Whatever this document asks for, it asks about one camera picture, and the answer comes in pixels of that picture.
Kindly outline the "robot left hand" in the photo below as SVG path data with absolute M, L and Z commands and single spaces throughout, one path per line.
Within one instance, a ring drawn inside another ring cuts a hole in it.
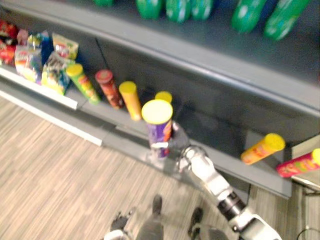
M 129 219 L 135 212 L 135 208 L 130 209 L 126 214 L 122 214 L 121 211 L 117 212 L 114 219 L 112 220 L 110 231 L 124 230 Z

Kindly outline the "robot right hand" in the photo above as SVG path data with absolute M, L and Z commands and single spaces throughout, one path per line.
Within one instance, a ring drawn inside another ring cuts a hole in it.
M 191 144 L 184 128 L 176 121 L 172 122 L 171 137 L 168 142 L 156 142 L 151 144 L 152 149 L 166 149 L 173 151 L 182 151 Z

